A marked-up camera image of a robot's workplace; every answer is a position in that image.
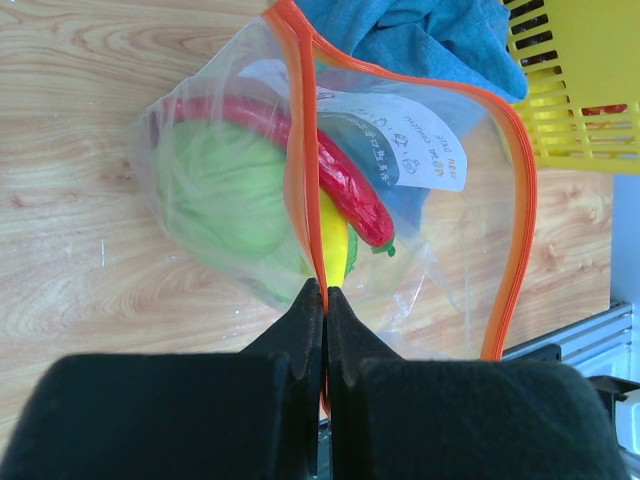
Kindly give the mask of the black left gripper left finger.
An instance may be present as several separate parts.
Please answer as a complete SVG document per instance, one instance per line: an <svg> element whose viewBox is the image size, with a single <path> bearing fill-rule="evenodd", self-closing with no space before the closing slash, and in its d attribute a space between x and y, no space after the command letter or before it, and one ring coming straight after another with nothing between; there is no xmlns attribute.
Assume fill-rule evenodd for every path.
<svg viewBox="0 0 640 480"><path fill-rule="evenodd" d="M39 380L5 479L306 479L317 471L323 306L308 280L235 353L77 354Z"/></svg>

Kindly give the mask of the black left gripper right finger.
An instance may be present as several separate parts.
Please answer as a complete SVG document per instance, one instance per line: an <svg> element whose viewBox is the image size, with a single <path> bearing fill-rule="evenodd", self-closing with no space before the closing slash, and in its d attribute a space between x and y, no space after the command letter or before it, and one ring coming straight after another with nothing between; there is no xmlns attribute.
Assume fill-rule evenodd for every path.
<svg viewBox="0 0 640 480"><path fill-rule="evenodd" d="M553 362L399 356L332 288L326 317L337 479L625 479L593 384Z"/></svg>

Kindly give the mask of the yellow banana toy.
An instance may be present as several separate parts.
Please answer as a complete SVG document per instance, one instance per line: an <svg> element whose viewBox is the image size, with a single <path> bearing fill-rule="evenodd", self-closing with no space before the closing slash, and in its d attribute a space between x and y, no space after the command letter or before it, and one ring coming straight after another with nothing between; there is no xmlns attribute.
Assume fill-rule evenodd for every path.
<svg viewBox="0 0 640 480"><path fill-rule="evenodd" d="M346 276L349 252L348 224L324 191L320 191L320 214L327 285L342 287Z"/></svg>

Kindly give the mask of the red chili pepper toy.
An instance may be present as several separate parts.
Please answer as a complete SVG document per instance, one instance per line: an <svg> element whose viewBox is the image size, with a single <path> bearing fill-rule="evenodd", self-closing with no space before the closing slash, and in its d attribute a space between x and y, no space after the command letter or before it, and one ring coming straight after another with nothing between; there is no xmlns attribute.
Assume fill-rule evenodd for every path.
<svg viewBox="0 0 640 480"><path fill-rule="evenodd" d="M291 117L283 109L264 101L239 95L226 95L221 100L200 96L169 98L163 102L163 107L180 120L211 120L214 109L219 107L224 121L261 134L279 147L287 147ZM328 134L318 130L317 141L322 191L373 253L394 256L394 223L373 186Z"/></svg>

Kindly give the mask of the clear zip top bag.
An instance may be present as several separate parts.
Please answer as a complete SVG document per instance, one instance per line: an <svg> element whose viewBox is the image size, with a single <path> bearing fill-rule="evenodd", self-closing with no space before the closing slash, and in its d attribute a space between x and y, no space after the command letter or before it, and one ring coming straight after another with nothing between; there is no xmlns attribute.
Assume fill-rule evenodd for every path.
<svg viewBox="0 0 640 480"><path fill-rule="evenodd" d="M536 165L491 92L350 57L279 1L146 109L130 160L166 234L266 304L313 279L401 354L502 358Z"/></svg>

